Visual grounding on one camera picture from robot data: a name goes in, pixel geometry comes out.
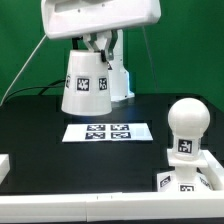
black cable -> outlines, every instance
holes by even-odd
[[[55,86],[59,83],[62,83],[62,82],[65,82],[65,79],[60,79],[60,80],[57,80],[57,81],[54,81],[52,82],[51,84],[49,84],[48,86],[44,87],[39,93],[38,95],[41,96],[43,95],[43,93],[45,93],[49,88],[51,88],[52,86]]]
[[[23,91],[27,91],[27,90],[33,90],[33,89],[43,89],[43,88],[47,88],[47,89],[54,89],[54,88],[64,88],[64,86],[35,86],[35,87],[27,87],[27,88],[23,88],[23,89],[19,89],[11,94],[9,94],[5,100],[3,101],[3,104],[13,95],[19,93],[19,92],[23,92]]]
[[[83,39],[82,37],[72,38],[72,47],[73,47],[73,50],[78,50],[79,49],[78,41],[79,40],[82,40],[82,39]]]

white cylinder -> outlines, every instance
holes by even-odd
[[[83,116],[111,112],[108,66],[100,53],[70,52],[62,110]]]

white block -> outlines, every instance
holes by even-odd
[[[0,197],[0,223],[224,217],[222,191]]]
[[[200,155],[197,160],[181,160],[175,156],[172,149],[167,149],[167,157],[170,166],[181,166],[181,167],[208,167],[208,163],[200,150]]]
[[[0,155],[0,184],[6,177],[9,170],[10,170],[9,156],[8,155]]]
[[[210,180],[215,190],[224,190],[224,169],[215,157],[208,151],[203,150],[208,168],[200,168],[201,172]]]

white object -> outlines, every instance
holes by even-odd
[[[207,129],[210,115],[199,100],[185,98],[170,109],[168,122],[174,135],[173,148],[167,150],[170,166],[175,171],[157,175],[158,191],[211,191],[208,177],[197,168],[208,167],[200,149],[201,137]]]
[[[210,122],[207,107],[193,98],[179,100],[170,109],[168,122],[174,135],[175,156],[182,160],[197,159],[201,137]]]
[[[152,141],[146,123],[136,124],[71,124],[63,142]]]
[[[0,184],[10,170],[9,155],[0,155]]]
[[[209,178],[213,189],[224,190],[224,169],[215,157],[208,151],[203,150],[204,157],[208,162],[208,168],[200,168],[201,172]]]
[[[86,116],[111,112],[108,68],[100,53],[70,52],[62,110]]]
[[[42,17],[49,38],[73,38],[156,23],[159,0],[42,0]]]
[[[172,149],[167,150],[170,166],[175,170],[157,175],[157,188],[161,192],[211,191],[213,189],[209,179],[197,172],[197,168],[208,167],[203,153],[193,161],[184,161],[176,158]]]
[[[1,196],[0,223],[218,218],[223,191]]]
[[[123,31],[118,31],[118,40],[114,47],[114,60],[109,61],[108,72],[110,79],[111,101],[117,102],[134,97],[130,91],[129,72],[124,68]]]

cable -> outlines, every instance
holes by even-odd
[[[0,107],[3,105],[9,91],[12,89],[13,85],[15,84],[15,82],[18,80],[18,78],[20,77],[20,75],[22,74],[22,72],[25,70],[25,68],[27,67],[27,65],[29,64],[30,60],[33,58],[33,56],[35,55],[35,53],[37,52],[37,50],[40,48],[40,46],[43,44],[44,40],[46,39],[46,35],[44,35],[44,37],[41,39],[41,41],[39,42],[39,44],[36,46],[36,48],[34,49],[34,51],[31,53],[30,57],[27,59],[26,63],[23,65],[23,67],[21,68],[21,70],[19,71],[19,73],[16,75],[15,79],[12,81],[11,85],[8,87],[7,91],[5,92],[1,103],[0,103]]]
[[[23,91],[27,91],[27,90],[33,90],[33,89],[44,89],[44,88],[47,88],[47,89],[56,89],[56,88],[64,88],[64,86],[35,86],[35,87],[27,87],[27,88],[23,88],[23,89],[19,89],[11,94],[9,94],[5,100],[4,100],[4,103],[10,98],[12,97],[13,95],[19,93],[19,92],[23,92]]]
[[[38,95],[41,96],[43,95],[43,93],[45,93],[49,88],[51,88],[52,86],[55,86],[59,83],[62,83],[62,82],[65,82],[65,79],[60,79],[60,80],[57,80],[55,82],[52,82],[51,84],[49,84],[48,86],[44,87],[39,93]]]
[[[73,46],[73,50],[78,50],[79,49],[79,45],[78,45],[78,41],[82,40],[83,37],[75,37],[72,38],[72,46]]]
[[[156,70],[155,70],[155,65],[152,59],[152,54],[151,54],[151,50],[149,47],[149,42],[148,42],[148,38],[147,38],[147,34],[145,31],[145,27],[142,27],[142,31],[143,31],[143,35],[144,35],[144,39],[145,39],[145,44],[146,44],[146,49],[147,49],[147,53],[148,53],[148,58],[149,58],[149,62],[151,64],[151,69],[152,69],[152,76],[153,76],[153,80],[154,80],[154,85],[155,85],[155,92],[158,93],[158,83],[157,83],[157,78],[156,78]]]

